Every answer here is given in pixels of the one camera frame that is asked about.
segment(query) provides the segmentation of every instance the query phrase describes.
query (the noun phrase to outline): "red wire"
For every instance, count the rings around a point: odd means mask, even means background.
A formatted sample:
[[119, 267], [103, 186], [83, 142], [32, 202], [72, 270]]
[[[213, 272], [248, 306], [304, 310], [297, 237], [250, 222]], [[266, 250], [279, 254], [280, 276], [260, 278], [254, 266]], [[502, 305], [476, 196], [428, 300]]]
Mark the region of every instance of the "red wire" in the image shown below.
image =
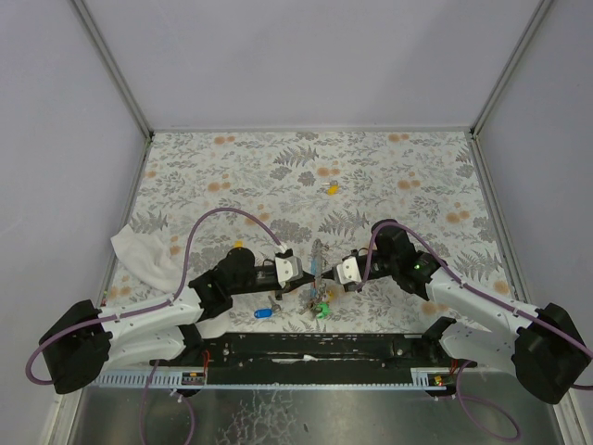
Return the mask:
[[455, 371], [457, 371], [458, 366], [459, 366], [459, 361], [457, 359], [453, 359], [453, 363], [451, 364], [451, 367], [448, 369], [448, 374], [454, 375]]
[[210, 351], [209, 350], [205, 350], [204, 352], [202, 352], [202, 355], [204, 356], [204, 377], [206, 377], [206, 371], [208, 369], [208, 363], [210, 362]]

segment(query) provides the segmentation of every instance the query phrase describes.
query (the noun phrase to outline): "wire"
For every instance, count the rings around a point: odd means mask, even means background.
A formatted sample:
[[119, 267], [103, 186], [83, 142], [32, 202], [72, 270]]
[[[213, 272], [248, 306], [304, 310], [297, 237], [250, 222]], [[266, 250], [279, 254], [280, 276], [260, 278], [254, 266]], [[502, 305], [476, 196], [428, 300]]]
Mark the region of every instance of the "wire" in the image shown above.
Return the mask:
[[[413, 230], [411, 230], [409, 227], [407, 227], [407, 226], [405, 226], [403, 224], [400, 224], [399, 222], [395, 222], [395, 221], [381, 222], [372, 231], [371, 241], [369, 242], [369, 253], [367, 254], [367, 262], [366, 262], [366, 265], [365, 265], [365, 268], [364, 268], [364, 275], [362, 277], [362, 281], [356, 287], [356, 290], [362, 289], [362, 287], [365, 285], [365, 283], [369, 279], [369, 273], [371, 272], [371, 259], [372, 259], [371, 248], [372, 248], [372, 246], [374, 246], [374, 240], [377, 237], [377, 234], [382, 229], [384, 229], [385, 227], [397, 227], [398, 229], [405, 230], [410, 235], [412, 235], [414, 238], [416, 238], [418, 240], [418, 242], [420, 244], [422, 244], [423, 247], [428, 251], [428, 253], [430, 253], [435, 258], [435, 260], [440, 264], [440, 266], [443, 268], [443, 270], [453, 279], [453, 281], [455, 281], [460, 286], [465, 287], [467, 290], [469, 290], [473, 294], [477, 295], [478, 297], [482, 297], [483, 299], [486, 299], [486, 300], [490, 301], [491, 303], [496, 304], [497, 306], [505, 309], [506, 311], [513, 312], [513, 314], [520, 315], [523, 318], [529, 320], [530, 322], [535, 323], [535, 324], [539, 324], [540, 326], [548, 329], [550, 332], [552, 332], [552, 333], [556, 334], [557, 336], [563, 338], [570, 345], [572, 345], [575, 348], [578, 348], [581, 351], [583, 351], [589, 359], [592, 359], [593, 360], [593, 351], [591, 351], [589, 348], [587, 348], [582, 343], [576, 341], [574, 338], [570, 337], [568, 334], [562, 332], [557, 327], [554, 327], [551, 324], [546, 323], [546, 322], [544, 322], [544, 321], [542, 321], [542, 320], [534, 317], [530, 313], [527, 313], [527, 312], [522, 311], [520, 309], [516, 309], [514, 306], [511, 306], [509, 303], [506, 303], [506, 302], [504, 302], [504, 301], [502, 301], [500, 299], [497, 299], [495, 297], [492, 297], [491, 295], [488, 295], [486, 292], [483, 292], [480, 289], [476, 289], [475, 287], [473, 287], [473, 286], [468, 285], [467, 283], [465, 283], [455, 272], [453, 272], [453, 270], [450, 267], [447, 266], [447, 264], [445, 263], [445, 261], [438, 256], [438, 254], [435, 252], [435, 250], [433, 248], [431, 248], [428, 245], [428, 243], [420, 235], [418, 235], [416, 232], [414, 232]], [[589, 386], [573, 385], [572, 388], [573, 389], [581, 389], [581, 390], [591, 391], [591, 390], [593, 390], [593, 385], [589, 385]]]
[[[152, 379], [155, 376], [155, 372], [157, 371], [157, 368], [158, 368], [158, 361], [155, 362], [155, 365], [153, 366], [152, 371], [150, 372], [150, 375], [148, 375], [145, 387], [142, 390], [142, 398], [140, 400], [139, 427], [140, 427], [140, 440], [142, 441], [143, 445], [146, 445], [148, 443], [148, 440], [146, 439], [146, 433], [145, 433], [146, 396], [148, 395], [148, 387], [150, 387], [150, 384], [152, 383]], [[196, 431], [196, 415], [194, 414], [194, 409], [192, 408], [191, 403], [189, 402], [189, 400], [186, 397], [180, 396], [180, 400], [183, 403], [185, 403], [185, 406], [187, 406], [187, 409], [189, 411], [189, 419], [190, 419], [189, 433], [187, 434], [187, 439], [183, 443], [183, 445], [189, 445], [189, 443], [192, 441], [192, 437], [194, 436], [194, 432]]]
[[459, 366], [459, 361], [457, 359], [453, 359], [453, 361], [451, 363], [451, 367], [448, 368], [448, 374], [449, 374], [449, 376], [455, 374], [455, 371], [457, 371], [458, 366]]
[[[498, 440], [501, 440], [501, 441], [507, 442], [507, 443], [513, 443], [513, 442], [516, 442], [518, 440], [521, 440], [521, 437], [522, 437], [523, 433], [521, 432], [521, 428], [519, 427], [519, 424], [517, 424], [517, 421], [515, 419], [513, 419], [512, 416], [509, 413], [507, 413], [505, 410], [503, 410], [502, 407], [500, 407], [495, 402], [490, 401], [490, 400], [480, 399], [479, 397], [474, 397], [474, 396], [463, 396], [463, 395], [461, 395], [461, 374], [463, 374], [463, 370], [470, 363], [472, 363], [472, 362], [465, 362], [461, 366], [459, 372], [457, 373], [457, 380], [456, 380], [455, 386], [457, 387], [457, 399], [460, 401], [461, 408], [463, 409], [463, 411], [465, 412], [465, 414], [468, 416], [468, 418], [472, 421], [472, 423], [474, 425], [476, 425], [478, 428], [480, 428], [482, 431], [484, 431], [488, 435], [492, 436], [493, 438], [496, 438]], [[515, 436], [513, 436], [512, 438], [508, 438], [508, 437], [501, 436], [501, 435], [499, 435], [497, 433], [494, 433], [494, 432], [490, 431], [484, 425], [482, 425], [477, 420], [475, 420], [475, 417], [473, 417], [473, 414], [470, 413], [470, 410], [468, 410], [467, 405], [465, 404], [466, 401], [472, 401], [474, 403], [479, 403], [481, 405], [484, 405], [484, 406], [487, 406], [489, 408], [492, 408], [493, 410], [496, 410], [499, 413], [501, 413], [502, 415], [504, 415], [507, 419], [509, 419], [509, 421], [514, 426], [514, 428], [516, 430]]]
[[210, 351], [209, 350], [204, 350], [204, 352], [202, 352], [202, 355], [204, 355], [204, 382], [206, 382], [207, 379], [207, 370], [208, 370], [208, 364], [210, 363]]
[[[253, 221], [257, 225], [259, 225], [259, 227], [261, 227], [271, 237], [271, 239], [274, 241], [274, 243], [276, 243], [278, 246], [282, 245], [280, 238], [278, 238], [278, 236], [276, 236], [274, 234], [274, 232], [272, 230], [270, 230], [270, 228], [266, 224], [264, 224], [262, 221], [260, 221], [258, 218], [256, 218], [252, 214], [247, 213], [246, 211], [243, 211], [240, 209], [233, 209], [231, 207], [220, 207], [218, 209], [213, 209], [213, 210], [207, 211], [196, 221], [196, 223], [194, 224], [194, 227], [192, 227], [192, 230], [189, 233], [189, 236], [187, 237], [187, 246], [185, 247], [185, 256], [183, 257], [182, 281], [179, 284], [179, 287], [177, 288], [175, 293], [173, 294], [172, 300], [167, 299], [167, 300], [163, 301], [162, 303], [159, 303], [155, 306], [150, 306], [148, 308], [139, 309], [136, 311], [124, 312], [124, 313], [120, 314], [119, 318], [130, 318], [130, 317], [134, 317], [136, 315], [142, 315], [143, 313], [158, 311], [159, 309], [166, 308], [167, 306], [169, 306], [173, 301], [175, 301], [181, 295], [181, 293], [183, 291], [183, 287], [185, 286], [185, 278], [187, 276], [187, 269], [189, 267], [189, 251], [190, 251], [190, 247], [192, 246], [194, 234], [196, 233], [196, 230], [199, 227], [199, 225], [204, 220], [206, 220], [206, 218], [208, 216], [213, 215], [215, 213], [220, 213], [223, 211], [239, 213], [240, 215], [243, 215], [243, 216], [249, 218], [251, 221]], [[31, 357], [29, 357], [29, 360], [25, 364], [25, 375], [35, 385], [53, 385], [53, 383], [54, 383], [53, 380], [42, 380], [42, 379], [39, 379], [33, 375], [32, 366], [33, 366], [33, 363], [35, 362], [35, 359], [39, 356], [39, 354], [41, 354], [45, 350], [45, 348], [47, 348], [49, 345], [55, 343], [56, 341], [60, 340], [64, 336], [67, 336], [68, 334], [71, 334], [74, 331], [83, 329], [84, 327], [93, 326], [95, 324], [113, 322], [115, 320], [118, 320], [118, 315], [115, 315], [115, 314], [109, 315], [108, 317], [104, 317], [104, 318], [95, 318], [93, 320], [74, 324], [73, 326], [70, 326], [70, 327], [64, 329], [63, 331], [60, 331], [60, 332], [52, 335], [50, 338], [48, 338], [46, 341], [44, 341], [41, 345], [39, 345], [39, 348], [37, 348], [33, 352], [33, 354], [31, 354]]]

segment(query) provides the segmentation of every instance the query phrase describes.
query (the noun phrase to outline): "stainless steel surface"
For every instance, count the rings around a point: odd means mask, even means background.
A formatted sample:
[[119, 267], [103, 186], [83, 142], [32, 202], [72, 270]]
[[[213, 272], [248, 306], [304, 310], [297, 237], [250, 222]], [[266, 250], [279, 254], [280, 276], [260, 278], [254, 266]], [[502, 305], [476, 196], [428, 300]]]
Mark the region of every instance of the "stainless steel surface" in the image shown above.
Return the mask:
[[[522, 444], [562, 443], [550, 406], [511, 376], [468, 373], [468, 394], [501, 404], [521, 426]], [[138, 389], [88, 388], [70, 444], [140, 444]], [[433, 401], [423, 392], [203, 390], [190, 399], [196, 413], [194, 444], [500, 444], [465, 417], [456, 400]], [[476, 416], [499, 434], [512, 427], [479, 405]], [[150, 391], [150, 444], [183, 444], [189, 416], [168, 391]]]

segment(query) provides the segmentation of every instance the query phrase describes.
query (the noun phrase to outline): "green object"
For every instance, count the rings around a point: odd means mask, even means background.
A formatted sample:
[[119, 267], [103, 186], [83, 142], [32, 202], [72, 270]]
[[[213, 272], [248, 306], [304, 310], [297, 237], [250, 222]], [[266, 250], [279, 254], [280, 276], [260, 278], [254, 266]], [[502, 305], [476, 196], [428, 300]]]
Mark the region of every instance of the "green object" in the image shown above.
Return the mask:
[[330, 305], [325, 302], [321, 302], [315, 306], [315, 311], [319, 312], [317, 314], [317, 318], [325, 318], [330, 314]]

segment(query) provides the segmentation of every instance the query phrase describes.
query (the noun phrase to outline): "white wall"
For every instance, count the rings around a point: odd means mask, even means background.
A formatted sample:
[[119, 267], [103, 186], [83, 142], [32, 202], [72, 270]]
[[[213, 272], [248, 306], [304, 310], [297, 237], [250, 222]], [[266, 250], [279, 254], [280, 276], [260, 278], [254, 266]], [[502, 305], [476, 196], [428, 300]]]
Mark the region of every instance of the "white wall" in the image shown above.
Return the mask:
[[158, 129], [469, 126], [538, 0], [87, 0]]
[[[531, 294], [593, 347], [593, 3], [556, 2], [482, 134]], [[579, 380], [593, 385], [593, 366]], [[582, 393], [589, 430], [593, 394]]]
[[53, 387], [25, 362], [98, 297], [143, 138], [67, 1], [0, 2], [0, 60], [0, 441], [31, 445]]

